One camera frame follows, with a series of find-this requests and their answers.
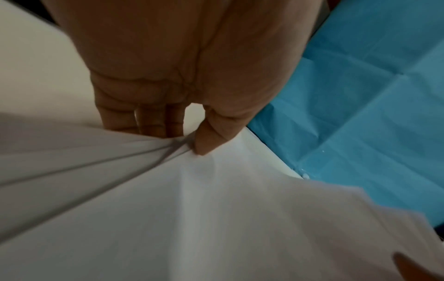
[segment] white cloth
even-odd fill
[[[0,117],[2,281],[402,280],[395,252],[443,273],[421,215],[284,175],[242,137],[196,156],[188,139]]]

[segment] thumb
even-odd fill
[[[205,155],[233,139],[254,117],[226,117],[210,108],[205,110],[205,120],[199,125],[194,140],[194,152]]]

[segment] blue paper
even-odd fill
[[[343,0],[248,127],[301,175],[444,223],[443,14],[443,0]]]

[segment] palm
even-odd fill
[[[205,154],[233,138],[283,87],[320,0],[45,4],[91,70],[105,128],[180,136],[185,108],[200,103],[206,119],[196,150]]]

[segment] human hand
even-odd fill
[[[321,0],[43,0],[91,71],[104,127],[183,135],[205,108],[195,151],[234,138],[278,94]]]

